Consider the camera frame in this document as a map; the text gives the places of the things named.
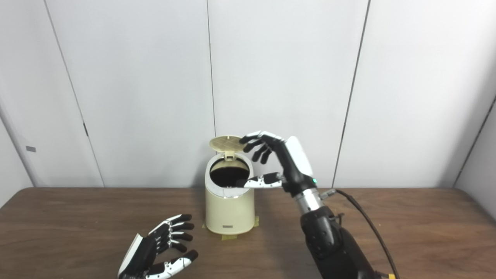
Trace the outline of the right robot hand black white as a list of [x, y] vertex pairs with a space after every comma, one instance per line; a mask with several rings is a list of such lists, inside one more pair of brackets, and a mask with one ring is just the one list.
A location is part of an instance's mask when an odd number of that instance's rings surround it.
[[258, 131], [243, 136], [239, 143], [244, 145], [243, 152], [245, 153], [260, 146], [253, 154], [253, 162], [265, 164], [268, 157], [274, 153], [283, 171], [236, 180], [234, 187], [251, 189], [282, 187], [292, 197], [307, 189], [317, 187], [312, 177], [313, 171], [309, 160], [295, 136], [286, 140], [269, 132]]

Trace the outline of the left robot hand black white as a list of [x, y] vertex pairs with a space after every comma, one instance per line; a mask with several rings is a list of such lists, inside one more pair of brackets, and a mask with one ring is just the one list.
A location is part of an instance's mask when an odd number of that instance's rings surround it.
[[[196, 250], [188, 250], [181, 242], [192, 241], [186, 233], [195, 225], [191, 214], [177, 214], [160, 222], [146, 236], [136, 234], [117, 272], [119, 279], [170, 279], [183, 271], [198, 257]], [[170, 261], [155, 263], [156, 257], [168, 249], [176, 249], [182, 255]]]

